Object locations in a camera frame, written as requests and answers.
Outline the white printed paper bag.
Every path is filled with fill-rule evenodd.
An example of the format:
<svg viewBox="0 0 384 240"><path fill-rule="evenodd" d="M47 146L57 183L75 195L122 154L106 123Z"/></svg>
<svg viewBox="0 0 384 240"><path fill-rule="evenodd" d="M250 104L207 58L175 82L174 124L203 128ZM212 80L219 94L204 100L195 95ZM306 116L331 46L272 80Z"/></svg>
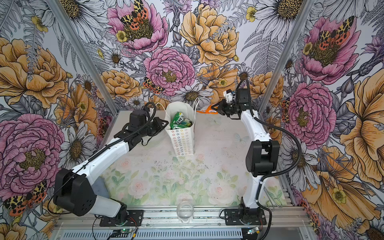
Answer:
<svg viewBox="0 0 384 240"><path fill-rule="evenodd" d="M192 105L183 102L170 103L165 108L165 120L169 122L165 131L171 139L175 154L178 157L185 157L194 154L194 127L196 125L197 107L200 99L196 98ZM185 118L192 121L193 125L185 129L171 130L170 123L177 112L182 112Z"/></svg>

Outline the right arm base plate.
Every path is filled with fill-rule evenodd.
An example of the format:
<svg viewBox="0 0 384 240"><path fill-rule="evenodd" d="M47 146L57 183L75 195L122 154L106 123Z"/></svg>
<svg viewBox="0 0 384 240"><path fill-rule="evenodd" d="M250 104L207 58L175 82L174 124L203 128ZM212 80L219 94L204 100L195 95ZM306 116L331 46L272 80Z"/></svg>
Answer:
<svg viewBox="0 0 384 240"><path fill-rule="evenodd" d="M240 209L224 209L223 218L227 226L260 226L266 225L266 215L261 208L250 211Z"/></svg>

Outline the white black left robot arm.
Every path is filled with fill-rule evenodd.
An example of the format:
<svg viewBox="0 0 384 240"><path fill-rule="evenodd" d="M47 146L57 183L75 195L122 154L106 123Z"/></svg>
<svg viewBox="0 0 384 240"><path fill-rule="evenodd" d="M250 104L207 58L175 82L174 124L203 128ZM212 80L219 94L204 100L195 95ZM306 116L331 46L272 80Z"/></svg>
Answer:
<svg viewBox="0 0 384 240"><path fill-rule="evenodd" d="M83 163L70 170L60 170L56 175L53 203L78 217L93 214L124 223L129 217L126 204L97 195L92 186L120 157L136 145L143 144L145 137L151 139L166 128L168 121L156 117L156 111L152 102L134 110L129 122L111 142Z"/></svg>

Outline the orange snack packet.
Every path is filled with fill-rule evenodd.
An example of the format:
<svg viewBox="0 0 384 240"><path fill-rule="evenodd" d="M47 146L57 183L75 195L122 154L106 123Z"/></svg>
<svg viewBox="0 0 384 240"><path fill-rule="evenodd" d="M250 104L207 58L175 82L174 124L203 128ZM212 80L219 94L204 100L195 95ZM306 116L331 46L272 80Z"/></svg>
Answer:
<svg viewBox="0 0 384 240"><path fill-rule="evenodd" d="M218 114L217 111L212 109L212 105L205 106L205 107L197 110L197 112L200 113L200 114L213 114L213 115L217 115Z"/></svg>

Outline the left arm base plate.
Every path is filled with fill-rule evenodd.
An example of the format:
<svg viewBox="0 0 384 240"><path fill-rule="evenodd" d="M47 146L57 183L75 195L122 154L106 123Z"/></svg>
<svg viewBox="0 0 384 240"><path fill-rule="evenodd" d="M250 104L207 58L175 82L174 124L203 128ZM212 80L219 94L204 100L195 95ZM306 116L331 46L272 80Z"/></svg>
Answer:
<svg viewBox="0 0 384 240"><path fill-rule="evenodd" d="M127 210L123 217L102 217L100 227L140 227L144 219L144 210Z"/></svg>

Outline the small green snack packet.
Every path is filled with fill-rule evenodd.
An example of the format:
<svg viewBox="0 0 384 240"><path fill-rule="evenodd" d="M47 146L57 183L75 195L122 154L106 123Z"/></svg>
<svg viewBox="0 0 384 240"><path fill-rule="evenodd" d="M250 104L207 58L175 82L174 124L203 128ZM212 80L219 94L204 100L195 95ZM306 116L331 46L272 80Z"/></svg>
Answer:
<svg viewBox="0 0 384 240"><path fill-rule="evenodd" d="M192 121L185 118L182 112L177 112L170 123L170 128L171 130L185 129L191 127L192 125Z"/></svg>

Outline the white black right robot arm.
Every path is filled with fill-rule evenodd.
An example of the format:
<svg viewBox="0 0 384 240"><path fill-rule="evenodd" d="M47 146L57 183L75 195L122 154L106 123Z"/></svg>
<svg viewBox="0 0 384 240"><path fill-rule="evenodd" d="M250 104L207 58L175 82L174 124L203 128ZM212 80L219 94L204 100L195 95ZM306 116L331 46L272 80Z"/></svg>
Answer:
<svg viewBox="0 0 384 240"><path fill-rule="evenodd" d="M263 177L277 168L280 144L272 140L263 124L257 121L259 115L250 104L248 89L225 91L224 99L213 105L212 109L227 117L237 114L251 139L246 155L246 168L251 174L246 192L238 209L224 209L223 219L227 226L265 225L267 221L259 198L266 183Z"/></svg>

